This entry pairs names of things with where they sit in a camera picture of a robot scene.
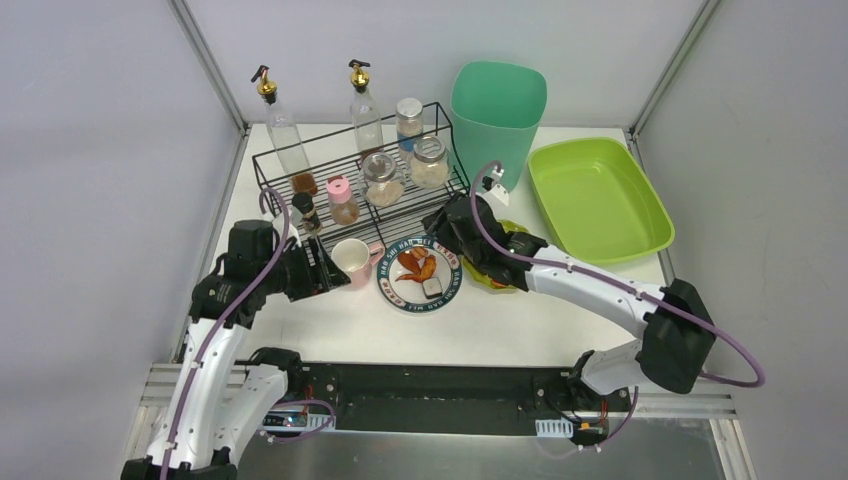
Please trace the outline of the glass jar chrome rim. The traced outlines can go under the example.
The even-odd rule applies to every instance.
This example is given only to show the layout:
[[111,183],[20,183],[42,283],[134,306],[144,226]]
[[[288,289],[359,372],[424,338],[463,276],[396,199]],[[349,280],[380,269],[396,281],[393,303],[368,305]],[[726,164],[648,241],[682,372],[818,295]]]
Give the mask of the glass jar chrome rim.
[[413,145],[410,159],[412,182],[422,189],[442,187],[450,178],[449,151],[436,136],[424,136]]
[[402,165],[383,151],[368,155],[359,172],[360,190],[365,200],[378,208],[397,203],[405,192]]

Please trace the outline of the glass bottle gold spout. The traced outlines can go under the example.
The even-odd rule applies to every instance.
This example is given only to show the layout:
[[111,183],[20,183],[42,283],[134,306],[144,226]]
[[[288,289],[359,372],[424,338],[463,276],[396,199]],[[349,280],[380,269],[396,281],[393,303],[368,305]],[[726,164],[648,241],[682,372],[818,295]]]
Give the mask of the glass bottle gold spout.
[[369,91],[370,76],[366,69],[370,66],[370,63],[357,59],[349,62],[352,69],[350,83],[354,89],[350,116],[356,146],[362,160],[381,151],[384,145],[382,115]]

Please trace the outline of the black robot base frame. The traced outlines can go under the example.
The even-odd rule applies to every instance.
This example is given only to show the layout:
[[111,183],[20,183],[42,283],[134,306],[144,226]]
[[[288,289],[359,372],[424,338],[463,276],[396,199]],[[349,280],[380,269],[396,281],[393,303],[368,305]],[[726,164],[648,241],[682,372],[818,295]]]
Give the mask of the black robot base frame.
[[269,431],[292,435],[335,413],[333,429],[350,432],[537,436],[542,427],[597,426],[624,414],[631,393],[580,393],[567,367],[468,367],[307,362],[289,370],[283,399],[319,405],[269,412]]

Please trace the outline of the green dotted small plate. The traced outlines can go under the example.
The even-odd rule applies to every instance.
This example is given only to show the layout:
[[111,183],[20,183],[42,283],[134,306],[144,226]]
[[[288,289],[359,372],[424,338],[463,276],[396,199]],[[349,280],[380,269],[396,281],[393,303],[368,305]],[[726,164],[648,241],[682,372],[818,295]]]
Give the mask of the green dotted small plate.
[[[529,230],[523,225],[517,224],[510,220],[499,219],[498,223],[502,226],[506,233],[528,233]],[[516,287],[498,283],[486,274],[481,273],[465,256],[461,258],[461,263],[474,282],[496,293],[512,293],[517,290]]]

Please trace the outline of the black wire rack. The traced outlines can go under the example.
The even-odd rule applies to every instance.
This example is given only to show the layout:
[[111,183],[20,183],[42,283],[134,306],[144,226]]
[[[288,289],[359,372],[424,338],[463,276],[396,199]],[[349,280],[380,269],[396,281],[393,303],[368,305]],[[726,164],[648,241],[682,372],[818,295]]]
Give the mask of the black wire rack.
[[[316,125],[313,132],[303,133],[302,146],[310,162],[310,172],[319,186],[319,194],[314,200],[322,225],[318,238],[327,250],[346,238],[389,245],[407,236],[421,235],[425,216],[438,210],[453,194],[468,190],[468,175],[453,153],[452,122],[445,109],[438,102],[426,103],[423,122],[423,134],[438,138],[448,148],[449,178],[438,188],[425,189],[415,185],[411,180],[411,168],[401,157],[395,138],[395,117],[386,116],[383,118],[383,130],[388,144],[384,151],[392,155],[404,170],[405,189],[395,203],[381,207],[370,204],[358,185],[362,160],[351,126]],[[325,184],[336,176],[344,176],[351,181],[354,199],[358,202],[359,217],[349,225],[336,224],[330,213]]]

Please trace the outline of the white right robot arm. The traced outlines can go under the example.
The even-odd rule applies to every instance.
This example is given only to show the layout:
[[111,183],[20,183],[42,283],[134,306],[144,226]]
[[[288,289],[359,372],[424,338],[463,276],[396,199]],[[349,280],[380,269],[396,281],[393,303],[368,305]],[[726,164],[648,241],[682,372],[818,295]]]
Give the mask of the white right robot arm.
[[422,225],[495,282],[565,300],[631,334],[624,345],[583,353],[572,385],[598,395],[645,383],[676,394],[693,389],[716,336],[692,284],[628,280],[578,261],[533,234],[507,231],[481,196],[454,194]]

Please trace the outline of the teal rimmed white plate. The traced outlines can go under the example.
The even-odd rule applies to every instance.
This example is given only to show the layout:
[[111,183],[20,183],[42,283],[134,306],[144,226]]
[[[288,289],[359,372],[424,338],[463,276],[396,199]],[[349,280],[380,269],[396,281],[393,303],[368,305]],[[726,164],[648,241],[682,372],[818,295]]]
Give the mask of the teal rimmed white plate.
[[[443,295],[426,299],[421,283],[409,280],[397,281],[403,274],[410,273],[397,260],[401,252],[409,252],[415,246],[425,247],[437,261],[433,277],[438,277],[443,286]],[[391,244],[377,264],[376,280],[383,298],[393,307],[409,314],[429,314],[448,305],[459,293],[462,280],[461,258],[439,244],[430,236],[412,236]]]

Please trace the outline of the teal plastic bin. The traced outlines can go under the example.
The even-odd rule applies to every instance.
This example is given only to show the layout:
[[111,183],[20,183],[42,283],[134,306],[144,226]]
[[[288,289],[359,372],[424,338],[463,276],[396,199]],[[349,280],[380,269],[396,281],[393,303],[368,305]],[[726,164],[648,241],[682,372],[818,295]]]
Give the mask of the teal plastic bin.
[[491,161],[505,173],[501,184],[518,184],[546,109],[547,81],[538,71],[510,63],[474,61],[464,65],[453,84],[455,151],[474,178]]

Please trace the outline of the black lid spice jar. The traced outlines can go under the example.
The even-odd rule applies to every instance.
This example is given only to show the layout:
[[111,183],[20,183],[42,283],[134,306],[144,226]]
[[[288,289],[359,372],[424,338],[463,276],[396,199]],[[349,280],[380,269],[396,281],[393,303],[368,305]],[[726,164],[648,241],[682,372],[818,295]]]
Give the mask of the black lid spice jar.
[[292,206],[301,214],[301,224],[307,234],[317,237],[323,225],[313,200],[308,192],[298,192],[292,196]]

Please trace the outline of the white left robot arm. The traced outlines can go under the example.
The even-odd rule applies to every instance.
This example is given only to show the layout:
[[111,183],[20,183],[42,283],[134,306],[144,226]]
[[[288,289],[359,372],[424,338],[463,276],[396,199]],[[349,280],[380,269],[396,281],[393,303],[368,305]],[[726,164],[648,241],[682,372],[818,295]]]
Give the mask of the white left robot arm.
[[261,420],[302,387],[298,353],[262,347],[231,401],[227,385],[255,316],[269,297],[298,301],[351,282],[315,238],[291,227],[241,220],[226,251],[193,289],[182,365],[165,416],[146,453],[124,464],[124,479],[234,479]]

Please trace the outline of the silver lid blue shaker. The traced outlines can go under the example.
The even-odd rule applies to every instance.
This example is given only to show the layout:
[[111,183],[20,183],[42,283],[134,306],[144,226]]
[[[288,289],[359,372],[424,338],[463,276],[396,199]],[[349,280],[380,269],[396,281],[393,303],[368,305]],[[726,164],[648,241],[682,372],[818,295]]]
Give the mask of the silver lid blue shaker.
[[403,98],[396,105],[396,137],[402,160],[413,154],[415,141],[423,133],[423,104],[416,98]]

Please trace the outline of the glass bottle brown contents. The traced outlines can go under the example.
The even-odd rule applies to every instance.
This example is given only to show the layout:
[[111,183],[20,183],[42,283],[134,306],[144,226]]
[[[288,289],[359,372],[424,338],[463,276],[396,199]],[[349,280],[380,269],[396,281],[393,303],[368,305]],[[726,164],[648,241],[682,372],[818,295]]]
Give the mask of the glass bottle brown contents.
[[318,186],[294,116],[283,105],[278,86],[269,76],[269,67],[260,65],[251,78],[265,106],[266,130],[283,172],[294,193],[315,196]]

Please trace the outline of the pink lid spice jar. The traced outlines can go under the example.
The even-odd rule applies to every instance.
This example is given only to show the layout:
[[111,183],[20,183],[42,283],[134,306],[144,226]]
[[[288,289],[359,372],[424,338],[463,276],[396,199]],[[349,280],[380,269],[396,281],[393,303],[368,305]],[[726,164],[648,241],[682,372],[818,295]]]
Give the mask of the pink lid spice jar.
[[345,176],[337,175],[329,178],[326,182],[326,192],[330,215],[337,225],[347,226],[358,220],[359,206],[351,183]]

